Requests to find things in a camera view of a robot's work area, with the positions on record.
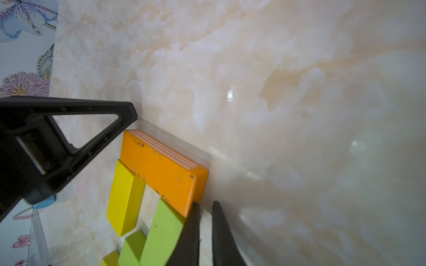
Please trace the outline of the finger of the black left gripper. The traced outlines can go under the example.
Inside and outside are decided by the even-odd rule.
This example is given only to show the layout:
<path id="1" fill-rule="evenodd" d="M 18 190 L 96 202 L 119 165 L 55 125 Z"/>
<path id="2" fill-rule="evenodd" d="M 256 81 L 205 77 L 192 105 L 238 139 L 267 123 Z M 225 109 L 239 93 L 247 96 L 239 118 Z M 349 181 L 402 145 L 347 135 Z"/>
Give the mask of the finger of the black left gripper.
<path id="1" fill-rule="evenodd" d="M 80 148 L 68 142 L 55 116 L 117 119 Z M 20 200 L 38 204 L 61 192 L 138 118 L 131 102 L 37 96 L 1 99 L 1 219 Z"/>

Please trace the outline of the lime green block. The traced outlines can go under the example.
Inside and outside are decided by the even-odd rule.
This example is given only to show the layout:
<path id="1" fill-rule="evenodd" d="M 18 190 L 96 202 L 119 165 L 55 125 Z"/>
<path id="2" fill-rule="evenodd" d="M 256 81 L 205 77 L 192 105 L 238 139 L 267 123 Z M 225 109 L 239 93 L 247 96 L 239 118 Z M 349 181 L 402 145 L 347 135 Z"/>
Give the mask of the lime green block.
<path id="1" fill-rule="evenodd" d="M 164 266 L 172 255 L 186 218 L 179 214 L 164 199 L 156 208 L 142 256 L 141 266 Z"/>
<path id="2" fill-rule="evenodd" d="M 145 243 L 146 237 L 140 230 L 126 237 L 119 255 L 118 265 L 139 266 Z"/>

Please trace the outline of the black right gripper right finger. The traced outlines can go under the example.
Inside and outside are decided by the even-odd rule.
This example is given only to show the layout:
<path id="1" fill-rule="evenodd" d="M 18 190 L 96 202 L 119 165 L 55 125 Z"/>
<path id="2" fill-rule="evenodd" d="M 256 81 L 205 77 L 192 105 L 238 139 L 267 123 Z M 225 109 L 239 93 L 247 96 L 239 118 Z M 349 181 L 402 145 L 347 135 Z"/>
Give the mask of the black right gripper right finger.
<path id="1" fill-rule="evenodd" d="M 218 201 L 212 208 L 212 248 L 214 266 L 246 266 Z"/>

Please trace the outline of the yellow long block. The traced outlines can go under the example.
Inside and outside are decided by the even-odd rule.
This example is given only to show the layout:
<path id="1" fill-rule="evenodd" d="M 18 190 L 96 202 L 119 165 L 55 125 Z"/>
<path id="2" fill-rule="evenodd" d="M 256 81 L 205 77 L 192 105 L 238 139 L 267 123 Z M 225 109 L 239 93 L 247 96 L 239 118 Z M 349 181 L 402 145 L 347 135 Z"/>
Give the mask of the yellow long block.
<path id="1" fill-rule="evenodd" d="M 102 258 L 101 266 L 119 266 L 119 253 L 114 250 Z"/>

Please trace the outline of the orange long block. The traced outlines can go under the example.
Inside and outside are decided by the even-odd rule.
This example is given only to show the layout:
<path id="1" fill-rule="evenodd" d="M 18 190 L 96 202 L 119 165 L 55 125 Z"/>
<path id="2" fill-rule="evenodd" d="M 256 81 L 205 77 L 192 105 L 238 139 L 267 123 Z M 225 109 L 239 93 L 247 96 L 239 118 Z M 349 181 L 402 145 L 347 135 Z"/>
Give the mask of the orange long block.
<path id="1" fill-rule="evenodd" d="M 183 217 L 202 201 L 207 168 L 147 133 L 125 131 L 120 160 Z"/>

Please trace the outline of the yellow short block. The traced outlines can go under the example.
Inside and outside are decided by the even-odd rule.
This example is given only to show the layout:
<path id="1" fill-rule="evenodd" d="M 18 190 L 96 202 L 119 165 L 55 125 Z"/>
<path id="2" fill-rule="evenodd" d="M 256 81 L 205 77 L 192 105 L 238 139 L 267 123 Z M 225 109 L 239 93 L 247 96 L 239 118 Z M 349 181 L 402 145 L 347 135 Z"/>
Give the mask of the yellow short block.
<path id="1" fill-rule="evenodd" d="M 106 215 L 118 236 L 135 228 L 144 189 L 145 181 L 118 160 Z"/>

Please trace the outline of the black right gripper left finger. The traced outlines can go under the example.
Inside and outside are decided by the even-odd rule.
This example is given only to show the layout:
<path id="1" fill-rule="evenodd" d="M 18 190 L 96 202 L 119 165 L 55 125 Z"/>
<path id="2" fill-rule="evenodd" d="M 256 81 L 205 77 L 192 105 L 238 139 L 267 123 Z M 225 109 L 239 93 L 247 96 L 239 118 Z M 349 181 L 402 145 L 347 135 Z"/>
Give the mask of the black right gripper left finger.
<path id="1" fill-rule="evenodd" d="M 198 266 L 200 249 L 200 205 L 193 202 L 167 266 Z"/>

